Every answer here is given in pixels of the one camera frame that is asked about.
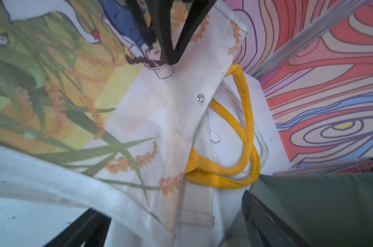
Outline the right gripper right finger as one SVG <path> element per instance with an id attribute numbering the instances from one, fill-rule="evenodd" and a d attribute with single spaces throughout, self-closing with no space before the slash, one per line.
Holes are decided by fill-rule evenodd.
<path id="1" fill-rule="evenodd" d="M 249 191 L 245 191 L 242 197 L 242 213 L 253 247 L 311 246 Z"/>

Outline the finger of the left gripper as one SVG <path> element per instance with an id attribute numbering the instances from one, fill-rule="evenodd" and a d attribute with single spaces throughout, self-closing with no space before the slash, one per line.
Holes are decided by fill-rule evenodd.
<path id="1" fill-rule="evenodd" d="M 137 24 L 137 28 L 147 44 L 158 41 L 162 53 L 169 65 L 174 65 L 181 59 L 189 41 L 195 31 L 212 9 L 216 0 L 185 1 L 190 3 L 188 16 L 182 28 L 176 45 L 173 45 L 171 29 L 171 9 L 173 0 L 168 1 L 147 1 L 148 13 L 151 17 L 150 24 L 147 25 L 137 1 L 126 1 L 126 6 L 130 9 Z"/>

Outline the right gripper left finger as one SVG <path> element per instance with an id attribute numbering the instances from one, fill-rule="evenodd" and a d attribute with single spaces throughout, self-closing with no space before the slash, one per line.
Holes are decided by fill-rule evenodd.
<path id="1" fill-rule="evenodd" d="M 103 247 L 111 218 L 88 209 L 45 247 Z"/>

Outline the olive green fabric bag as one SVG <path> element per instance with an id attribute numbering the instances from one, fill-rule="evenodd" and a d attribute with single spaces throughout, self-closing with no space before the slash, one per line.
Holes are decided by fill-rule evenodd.
<path id="1" fill-rule="evenodd" d="M 373 247 L 373 172 L 275 177 L 248 190 L 311 247 Z M 223 247 L 252 247 L 242 209 Z"/>

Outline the cream canvas tote bag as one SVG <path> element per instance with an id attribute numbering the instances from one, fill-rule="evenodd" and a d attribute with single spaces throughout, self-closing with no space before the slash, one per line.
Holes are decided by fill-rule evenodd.
<path id="1" fill-rule="evenodd" d="M 268 158 L 261 166 L 260 173 L 272 175 L 275 172 L 285 171 L 291 168 L 290 161 L 285 152 L 275 121 L 270 112 L 268 103 L 258 80 L 245 74 L 250 92 L 251 106 L 255 129 L 258 130 L 263 141 L 268 147 Z M 224 85 L 230 87 L 231 91 L 239 98 L 238 89 L 233 77 L 227 76 L 214 94 L 214 99 L 225 107 L 241 125 L 244 125 L 242 110 L 232 99 Z M 243 142 L 236 131 L 212 108 L 209 108 L 209 120 L 211 130 L 211 143 L 213 151 L 221 165 L 231 167 L 236 164 L 243 150 Z"/>

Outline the white bag yellow handles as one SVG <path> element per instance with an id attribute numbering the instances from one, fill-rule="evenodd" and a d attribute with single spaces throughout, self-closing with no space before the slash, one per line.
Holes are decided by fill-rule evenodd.
<path id="1" fill-rule="evenodd" d="M 190 6 L 173 3 L 173 45 Z M 239 189 L 260 174 L 249 88 L 233 62 L 247 33 L 216 1 L 169 65 L 126 1 L 0 1 L 0 198 L 85 206 L 171 247 L 184 181 Z M 230 75 L 244 125 L 214 99 Z M 243 142 L 231 167 L 213 151 L 209 108 Z"/>

